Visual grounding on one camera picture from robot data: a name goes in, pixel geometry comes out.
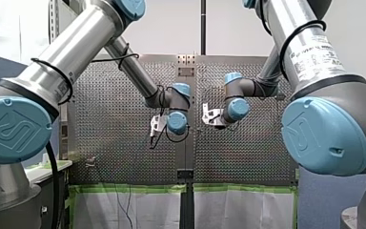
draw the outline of blue cover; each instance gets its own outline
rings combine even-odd
[[[44,108],[22,97],[0,97],[0,164],[37,155],[49,142],[51,119]]]
[[[225,85],[231,83],[236,79],[243,78],[241,73],[227,73],[225,74]]]
[[[251,106],[249,103],[243,98],[236,98],[230,102],[228,105],[228,116],[235,120],[241,120],[244,118],[250,111]]]
[[[126,16],[132,20],[137,21],[145,14],[145,0],[113,0],[117,7],[119,7]]]
[[[168,129],[176,135],[183,135],[186,132],[187,117],[181,112],[172,112],[167,119]]]
[[[255,0],[243,0],[243,6],[248,9],[254,8],[255,3]]]
[[[190,85],[185,83],[173,83],[173,88],[178,92],[190,97]]]
[[[299,98],[286,108],[282,124],[288,151],[307,170],[352,176],[366,168],[366,136],[335,103],[318,97]]]

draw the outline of black cable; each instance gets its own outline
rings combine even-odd
[[[127,218],[129,218],[129,210],[130,210],[130,203],[132,200],[132,186],[129,184],[129,202],[127,203]],[[130,221],[130,227],[132,228],[132,220],[129,219]]]
[[[264,100],[266,99],[266,92],[264,91],[263,87],[260,85],[259,82],[257,82],[257,80],[253,79],[252,80],[254,82],[254,84],[261,90],[261,92],[263,93],[263,97],[259,97],[260,100]]]
[[[159,142],[160,137],[161,137],[161,136],[163,135],[163,133],[165,132],[165,129],[166,129],[166,125],[165,125],[165,127],[162,129],[162,131],[160,132],[160,135],[159,135],[158,139],[155,141],[155,144],[154,144],[153,146],[151,146],[151,147],[150,147],[150,149],[151,149],[151,150],[154,150],[154,149],[156,148],[157,143]]]
[[[269,27],[267,26],[267,22],[264,19],[264,10],[263,10],[263,0],[260,0],[260,20],[261,24],[263,24],[264,30],[269,34],[272,35],[272,32],[270,31]]]
[[[165,88],[162,85],[158,85],[158,88],[161,89],[160,94],[159,94],[159,97],[158,97],[158,102],[159,102],[159,106],[160,106],[160,113],[159,113],[159,115],[162,116],[165,113],[166,95],[165,95]]]
[[[52,169],[52,184],[53,184],[53,205],[52,205],[52,222],[51,229],[57,229],[58,225],[58,209],[59,209],[59,175],[55,160],[54,150],[51,143],[46,145],[47,154],[49,155],[51,169]]]
[[[68,97],[64,101],[58,103],[58,105],[65,104],[68,101],[70,101],[72,96],[73,96],[73,87],[72,87],[72,82],[70,81],[70,79],[67,78],[67,76],[60,69],[53,66],[51,63],[49,63],[47,61],[44,61],[44,60],[41,60],[41,59],[38,59],[38,58],[32,58],[31,61],[34,62],[34,63],[40,64],[40,65],[45,65],[45,66],[55,70],[57,73],[59,73],[59,75],[61,75],[62,79],[64,79],[65,83],[67,84],[67,87],[70,90],[70,93],[68,94]]]
[[[324,31],[326,31],[326,23],[324,21],[312,20],[312,21],[309,21],[309,22],[305,23],[304,25],[296,28],[293,31],[293,33],[291,33],[291,35],[288,36],[287,39],[284,41],[284,44],[281,48],[280,55],[279,55],[279,57],[280,57],[279,63],[280,63],[281,72],[283,73],[283,76],[285,79],[288,80],[288,76],[285,72],[285,67],[284,67],[284,56],[285,56],[285,52],[287,51],[288,47],[290,46],[291,41],[304,30],[306,30],[310,27],[318,27],[318,25],[320,25],[322,27],[322,29]]]
[[[127,55],[127,54],[129,53],[129,49],[130,49],[130,43],[127,43],[127,44],[126,44],[126,47],[124,48],[123,53],[121,54],[121,56],[123,56],[123,55]],[[124,61],[124,59],[125,59],[125,58],[122,58],[122,59],[120,60],[120,62],[118,63],[118,70],[119,70],[119,71],[121,71],[121,72],[122,72],[122,70],[121,70],[121,66],[122,66],[123,61]]]
[[[168,128],[166,128],[166,137],[168,138],[169,141],[171,141],[173,143],[179,143],[179,142],[182,142],[182,141],[186,140],[187,137],[189,136],[189,133],[190,133],[190,126],[188,125],[187,126],[186,135],[183,138],[179,139],[179,140],[173,140],[173,139],[171,139],[169,137],[169,135],[168,135]]]
[[[123,205],[121,204],[120,197],[118,196],[117,184],[115,184],[115,183],[114,183],[114,188],[115,188],[115,193],[117,194],[117,203],[118,203],[118,206],[121,208],[121,211],[123,211],[123,213],[126,215],[127,219],[129,220],[130,227],[131,227],[131,229],[133,229],[133,227],[132,227],[132,219],[130,218],[129,213],[126,211],[126,209],[124,209]]]
[[[98,60],[93,60],[91,63],[101,63],[101,62],[110,62],[110,61],[116,61],[116,60],[120,60],[123,61],[125,58],[131,57],[131,56],[135,56],[135,58],[139,58],[139,54],[137,53],[131,53],[131,54],[127,54],[127,55],[122,55],[113,59],[98,59]]]

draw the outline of perforated metal panel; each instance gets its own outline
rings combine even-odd
[[[295,163],[284,146],[280,119],[291,95],[290,85],[281,80],[284,101],[275,98],[248,99],[251,112],[229,130],[218,131],[201,121],[202,104],[209,109],[224,107],[224,75],[242,73],[253,78],[265,58],[197,57],[195,182],[231,182],[293,185]]]
[[[172,85],[175,81],[175,56],[147,55],[140,60],[157,84]],[[195,182],[294,185],[295,164],[280,133],[281,114],[291,95],[285,80],[280,83],[280,92],[287,96],[284,101],[249,99],[251,112],[239,126],[231,126],[231,131],[218,131],[201,121],[204,102],[210,109],[223,107],[225,73],[255,77],[265,60],[195,58],[194,137],[185,143],[194,146]],[[69,148],[79,157],[71,169],[70,182],[176,183],[177,146],[162,137],[156,150],[149,149],[149,123],[154,114],[143,106],[138,90],[114,63],[91,64],[75,85],[70,105]]]
[[[155,83],[174,82],[175,56],[140,60]],[[155,111],[143,105],[142,95],[115,63],[90,64],[74,88],[70,144],[79,159],[71,183],[176,183],[174,145],[163,137],[155,150],[149,149]],[[93,163],[87,166],[87,160]]]

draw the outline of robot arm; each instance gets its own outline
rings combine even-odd
[[[244,3],[256,8],[271,30],[276,52],[262,72],[273,71],[267,77],[262,73],[254,83],[240,73],[227,74],[226,108],[219,110],[221,120],[216,123],[227,126],[243,118],[250,111],[243,97],[260,96],[255,82],[274,78],[279,66],[294,90],[293,102],[282,117],[284,143],[293,159],[317,174],[366,173],[366,80],[345,70],[325,35],[326,24],[318,20],[331,1]]]
[[[110,42],[106,46],[106,51],[113,58],[133,54],[121,36]],[[165,127],[176,135],[183,135],[188,126],[187,112],[190,108],[190,86],[185,83],[174,83],[166,90],[163,86],[157,86],[138,59],[133,56],[122,60],[120,67],[144,96],[147,107],[169,108],[170,110],[168,115],[157,115],[152,119],[151,136],[154,136],[155,131],[162,132]]]
[[[58,104],[71,98],[72,84],[103,47],[107,46],[111,55],[117,56],[125,42],[116,38],[144,12],[144,0],[91,0],[19,76],[0,81],[0,164],[26,160],[46,146],[51,124],[59,115]],[[146,97],[147,104],[160,107],[156,99],[151,103],[153,96],[159,96],[159,90],[139,62],[133,57],[126,58],[123,70]],[[172,92],[164,93],[162,105],[187,111],[188,104],[182,103],[181,97],[190,94],[190,88],[183,93],[181,88],[175,85]]]

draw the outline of white wall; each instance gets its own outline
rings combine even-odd
[[[140,53],[200,52],[200,1],[148,0],[145,16],[124,38]]]
[[[366,1],[333,0],[324,20],[346,70],[366,78]]]
[[[207,54],[267,56],[273,45],[254,10],[245,9],[242,1],[207,1]]]
[[[48,0],[0,0],[0,57],[28,64],[49,44]]]
[[[126,31],[135,52],[200,52],[200,0],[148,0],[147,13]],[[333,0],[327,34],[347,70],[366,78],[366,1]],[[207,2],[207,54],[268,55],[273,39],[240,0]]]

